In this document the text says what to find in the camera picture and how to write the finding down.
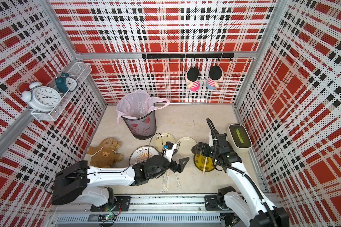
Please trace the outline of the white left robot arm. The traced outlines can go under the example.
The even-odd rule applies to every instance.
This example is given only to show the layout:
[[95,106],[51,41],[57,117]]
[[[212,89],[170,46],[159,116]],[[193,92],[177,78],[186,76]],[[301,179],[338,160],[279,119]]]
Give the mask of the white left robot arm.
[[126,168],[100,168],[79,161],[58,172],[54,179],[52,205],[74,201],[100,207],[111,201],[110,185],[140,186],[165,174],[167,170],[182,173],[189,158],[178,162],[155,155],[145,162]]

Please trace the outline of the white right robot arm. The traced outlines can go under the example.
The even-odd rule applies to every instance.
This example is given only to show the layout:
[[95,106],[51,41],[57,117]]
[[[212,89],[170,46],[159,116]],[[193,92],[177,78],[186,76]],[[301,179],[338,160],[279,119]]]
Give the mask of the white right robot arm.
[[192,152],[210,158],[235,183],[239,191],[232,187],[220,189],[218,205],[231,209],[247,227],[288,227],[289,215],[282,207],[277,207],[261,191],[246,170],[240,154],[251,148],[249,137],[217,134],[209,136],[209,143],[199,142]]

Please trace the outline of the bare wooden chopsticks pair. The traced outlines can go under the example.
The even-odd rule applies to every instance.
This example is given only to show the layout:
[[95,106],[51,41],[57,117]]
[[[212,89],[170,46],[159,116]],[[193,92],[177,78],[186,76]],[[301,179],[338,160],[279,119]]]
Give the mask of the bare wooden chopsticks pair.
[[205,171],[206,171],[207,159],[208,159],[208,157],[205,157],[204,166],[203,166],[203,170],[202,170],[203,175],[205,174]]

